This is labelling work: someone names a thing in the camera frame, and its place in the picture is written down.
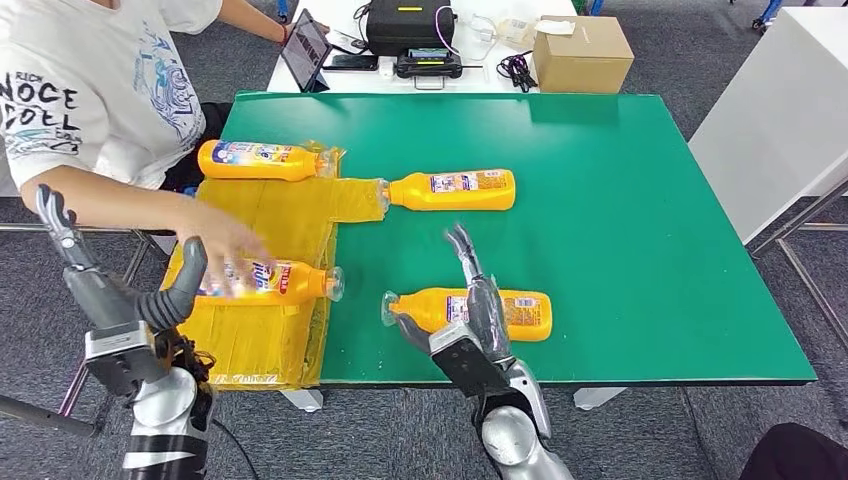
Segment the person's right hand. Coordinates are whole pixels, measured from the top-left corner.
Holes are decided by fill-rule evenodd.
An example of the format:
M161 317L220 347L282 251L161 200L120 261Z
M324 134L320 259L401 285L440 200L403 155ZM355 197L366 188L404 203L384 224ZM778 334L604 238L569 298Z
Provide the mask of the person's right hand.
M236 281L236 276L246 279L253 260L272 261L262 239L251 228L201 201L187 199L176 213L173 228L181 243L192 238L202 242L208 259L208 282L224 296L237 296L248 289Z

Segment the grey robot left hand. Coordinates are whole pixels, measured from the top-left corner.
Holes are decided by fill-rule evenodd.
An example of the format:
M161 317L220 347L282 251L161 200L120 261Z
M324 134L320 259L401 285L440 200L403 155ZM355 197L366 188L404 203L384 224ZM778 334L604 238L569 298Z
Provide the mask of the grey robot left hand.
M183 323L192 313L208 258L203 243L191 237L183 247L183 264L165 290L141 292L101 268L76 228L75 212L58 191L37 187L36 211L66 263L65 284L88 318L100 329L143 321L156 331Z

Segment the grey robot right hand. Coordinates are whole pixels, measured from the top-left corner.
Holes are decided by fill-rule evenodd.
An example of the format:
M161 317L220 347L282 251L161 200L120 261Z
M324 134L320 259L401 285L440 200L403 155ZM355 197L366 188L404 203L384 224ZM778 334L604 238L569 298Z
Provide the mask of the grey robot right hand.
M382 320L396 326L402 336L435 361L456 368L469 357L476 367L507 371L515 363L502 298L492 276L481 265L466 228L457 223L444 233L459 260L465 290L456 314L446 301L434 307L413 307L388 292L382 304Z

